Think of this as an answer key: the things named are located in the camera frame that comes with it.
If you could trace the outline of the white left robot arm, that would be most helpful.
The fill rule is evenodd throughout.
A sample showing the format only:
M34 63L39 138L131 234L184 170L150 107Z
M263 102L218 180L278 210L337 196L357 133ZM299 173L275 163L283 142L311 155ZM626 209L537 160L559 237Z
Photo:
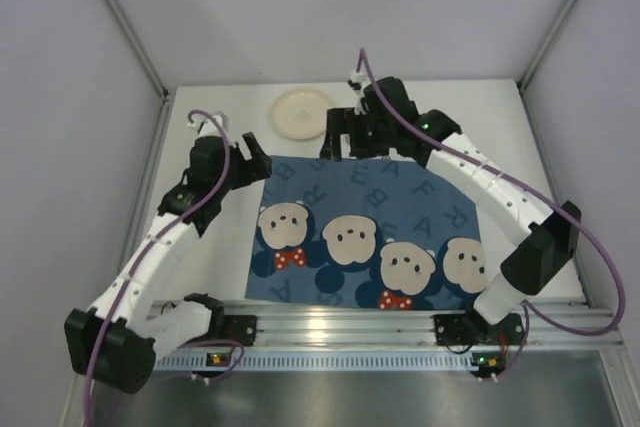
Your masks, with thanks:
M173 309L148 317L182 258L203 237L232 190L266 180L271 158L251 132L250 155L218 134L199 135L180 182L162 198L151 228L110 287L64 323L72 369L127 394L138 392L155 364L191 342L221 338L224 306L192 293Z

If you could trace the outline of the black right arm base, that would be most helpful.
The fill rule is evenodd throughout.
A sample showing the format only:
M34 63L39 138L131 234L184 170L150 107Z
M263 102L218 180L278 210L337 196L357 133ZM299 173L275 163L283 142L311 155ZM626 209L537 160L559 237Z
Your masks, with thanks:
M497 324L488 323L475 311L433 316L436 344L442 347L507 346L519 344L525 332L522 317L510 313Z

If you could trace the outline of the right aluminium frame post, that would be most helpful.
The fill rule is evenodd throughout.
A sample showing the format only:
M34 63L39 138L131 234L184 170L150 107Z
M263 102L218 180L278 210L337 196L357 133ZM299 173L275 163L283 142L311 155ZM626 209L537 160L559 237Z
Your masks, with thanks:
M540 42L537 44L533 55L527 62L523 74L516 82L518 92L523 94L534 79L537 71L541 67L545 58L549 55L551 48L560 37L562 30L570 20L573 11L580 0L562 0L557 12L551 19L550 24L545 29Z

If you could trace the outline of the aluminium mounting rail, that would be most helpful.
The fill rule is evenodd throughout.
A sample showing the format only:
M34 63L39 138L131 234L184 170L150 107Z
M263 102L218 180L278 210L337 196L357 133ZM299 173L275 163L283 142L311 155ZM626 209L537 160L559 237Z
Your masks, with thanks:
M613 319L606 309L546 303L553 320L571 328L595 331ZM578 336L552 327L530 312L526 347L541 350L598 350L623 345L618 329L602 336ZM229 301L229 315L251 315L257 318L256 348L285 347L291 349L355 349L437 350L435 315L424 311L391 311L347 309L326 306Z

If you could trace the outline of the aluminium frame post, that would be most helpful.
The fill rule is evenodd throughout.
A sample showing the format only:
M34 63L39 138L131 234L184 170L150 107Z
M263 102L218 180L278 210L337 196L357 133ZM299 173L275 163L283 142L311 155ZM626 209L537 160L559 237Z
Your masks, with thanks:
M545 29L540 42L537 44L533 55L527 62L523 74L516 82L518 92L523 94L534 79L537 71L541 67L545 58L549 55L551 48L560 37L562 30L570 20L573 11L580 0L562 0L557 12L551 19L550 24Z
M161 80L121 2L119 0L103 0L103 2L155 92L162 98L167 97L169 90Z

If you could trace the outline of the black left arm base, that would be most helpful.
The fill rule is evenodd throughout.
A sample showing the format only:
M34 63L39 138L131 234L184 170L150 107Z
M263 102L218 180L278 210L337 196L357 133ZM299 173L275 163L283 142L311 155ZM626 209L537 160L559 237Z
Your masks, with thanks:
M245 347L254 345L258 318L254 315L227 315L214 318L209 330L187 341L187 344L222 340L236 341Z

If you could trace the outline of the blue cartoon bear placemat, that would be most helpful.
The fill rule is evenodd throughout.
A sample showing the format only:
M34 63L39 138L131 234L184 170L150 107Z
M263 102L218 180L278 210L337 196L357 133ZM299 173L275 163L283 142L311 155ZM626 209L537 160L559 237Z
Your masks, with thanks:
M417 164L277 156L246 295L378 310L463 310L489 276L473 202Z

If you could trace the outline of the cream round plate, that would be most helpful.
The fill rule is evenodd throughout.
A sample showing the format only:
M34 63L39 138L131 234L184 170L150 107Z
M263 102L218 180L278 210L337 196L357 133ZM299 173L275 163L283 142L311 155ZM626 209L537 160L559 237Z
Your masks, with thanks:
M320 90L291 89L272 103L269 109L270 126L286 139L313 140L326 132L327 111L335 106L334 100Z

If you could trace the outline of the left aluminium frame post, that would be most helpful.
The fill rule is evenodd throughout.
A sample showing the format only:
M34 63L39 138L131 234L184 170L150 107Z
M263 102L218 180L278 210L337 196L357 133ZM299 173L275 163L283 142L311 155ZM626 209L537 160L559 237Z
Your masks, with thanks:
M161 80L121 2L119 0L103 0L103 2L155 92L162 98L167 97L169 90Z

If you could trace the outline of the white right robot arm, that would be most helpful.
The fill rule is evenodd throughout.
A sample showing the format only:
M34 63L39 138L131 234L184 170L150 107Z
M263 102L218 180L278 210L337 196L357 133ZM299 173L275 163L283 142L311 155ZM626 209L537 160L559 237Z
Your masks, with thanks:
M460 125L440 110L421 113L403 82L385 77L373 83L354 71L348 80L357 101L327 112L323 159L342 158L348 136L351 156L382 157L396 152L455 186L503 231L514 251L471 308L471 317L496 325L523 301L538 295L569 263L577 248L574 221L580 209L565 202L556 213L523 187L508 181L476 148Z

